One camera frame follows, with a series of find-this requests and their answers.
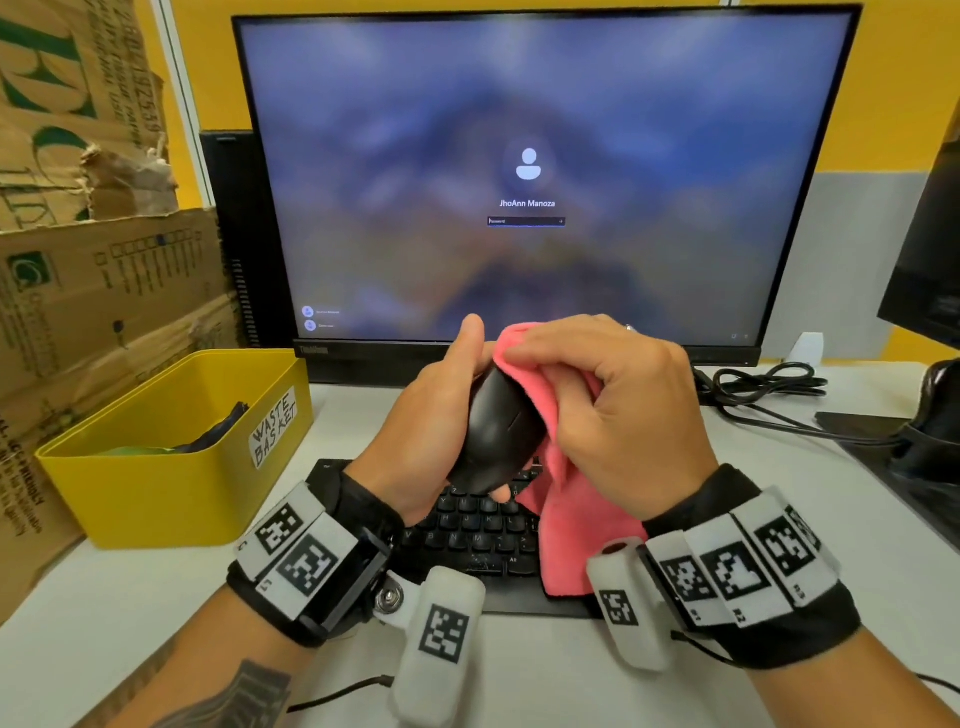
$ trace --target hand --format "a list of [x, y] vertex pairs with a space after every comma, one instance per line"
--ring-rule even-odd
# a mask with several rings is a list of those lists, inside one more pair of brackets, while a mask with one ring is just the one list
[[[631, 515], [646, 521], [668, 511], [717, 469], [690, 362], [676, 344], [609, 316], [574, 316], [530, 329], [505, 357], [542, 367], [560, 406], [558, 445]], [[575, 370], [603, 382], [596, 402]]]
[[[345, 470], [407, 525], [426, 518], [437, 502], [467, 437], [470, 385], [492, 355], [483, 321], [470, 314], [444, 360], [424, 367], [403, 390], [373, 442]], [[510, 491], [492, 497], [505, 502]]]

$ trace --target gray wall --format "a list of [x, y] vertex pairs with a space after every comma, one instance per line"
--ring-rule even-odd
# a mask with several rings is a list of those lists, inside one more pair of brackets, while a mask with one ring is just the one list
[[814, 176], [767, 327], [764, 357], [787, 356], [804, 331], [824, 334], [824, 356], [880, 356], [891, 326], [876, 312], [926, 177], [926, 172]]

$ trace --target handwritten label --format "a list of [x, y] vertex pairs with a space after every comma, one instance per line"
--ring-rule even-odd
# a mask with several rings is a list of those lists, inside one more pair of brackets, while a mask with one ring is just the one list
[[276, 444], [297, 418], [297, 395], [291, 387], [271, 408], [250, 436], [250, 457], [260, 470]]

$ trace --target desktop wallpaper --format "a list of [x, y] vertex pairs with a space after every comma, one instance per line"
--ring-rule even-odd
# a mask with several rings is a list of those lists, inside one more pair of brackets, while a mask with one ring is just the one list
[[245, 25], [300, 335], [753, 345], [851, 19]]

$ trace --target right hand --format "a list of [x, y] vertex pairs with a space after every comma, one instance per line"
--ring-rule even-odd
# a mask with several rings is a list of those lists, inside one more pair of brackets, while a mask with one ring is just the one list
[[[686, 352], [609, 316], [531, 328], [504, 352], [541, 367], [560, 406], [557, 444], [610, 502], [648, 521], [696, 493], [719, 467]], [[579, 372], [604, 384], [596, 402]]]

